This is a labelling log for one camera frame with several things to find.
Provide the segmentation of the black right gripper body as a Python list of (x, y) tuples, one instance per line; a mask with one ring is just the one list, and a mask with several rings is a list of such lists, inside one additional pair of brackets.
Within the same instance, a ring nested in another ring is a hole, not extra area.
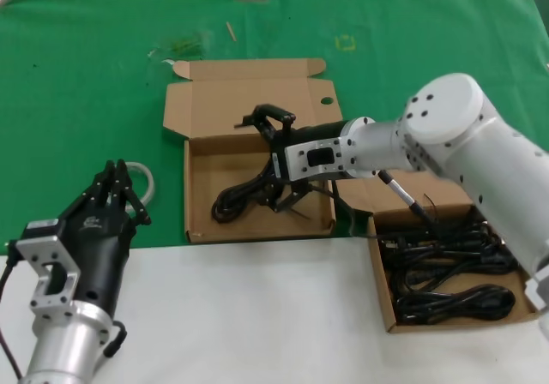
[(341, 131), (346, 121), (294, 129), (269, 143), (275, 176), (284, 181), (346, 178)]

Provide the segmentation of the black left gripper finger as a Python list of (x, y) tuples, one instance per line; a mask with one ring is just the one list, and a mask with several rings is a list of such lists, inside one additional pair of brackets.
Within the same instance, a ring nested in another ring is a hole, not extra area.
[(104, 169), (94, 176), (94, 180), (90, 186), (83, 190), (81, 195), (70, 205), (70, 212), (80, 213), (97, 210), (113, 213), (115, 207), (107, 204), (107, 198), (114, 185), (115, 172), (115, 163), (108, 160)]
[[(129, 171), (142, 173), (147, 181), (148, 188), (145, 195), (138, 196), (133, 190), (133, 182)], [(152, 200), (152, 173), (143, 164), (137, 162), (126, 163), (120, 159), (116, 165), (115, 181), (112, 187), (112, 206), (124, 212), (133, 212), (133, 225), (150, 225), (152, 220), (146, 205)]]

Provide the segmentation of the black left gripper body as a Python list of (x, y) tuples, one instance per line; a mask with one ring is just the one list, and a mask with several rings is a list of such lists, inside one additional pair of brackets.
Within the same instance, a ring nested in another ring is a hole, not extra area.
[(135, 234), (132, 218), (121, 209), (78, 207), (54, 226), (28, 225), (23, 238), (56, 236), (80, 270), (73, 298), (113, 316)]

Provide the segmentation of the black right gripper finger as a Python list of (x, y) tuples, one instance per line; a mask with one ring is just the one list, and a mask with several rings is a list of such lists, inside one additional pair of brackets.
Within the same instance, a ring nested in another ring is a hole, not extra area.
[[(276, 129), (270, 119), (281, 124), (281, 129)], [(250, 115), (243, 116), (242, 122), (235, 124), (235, 129), (254, 127), (260, 136), (271, 143), (279, 135), (289, 135), (293, 130), (296, 116), (280, 107), (271, 104), (257, 105)]]
[(270, 208), (275, 213), (282, 213), (292, 209), (312, 190), (312, 184), (306, 179), (288, 182), (270, 177), (259, 190), (256, 202), (260, 206)]

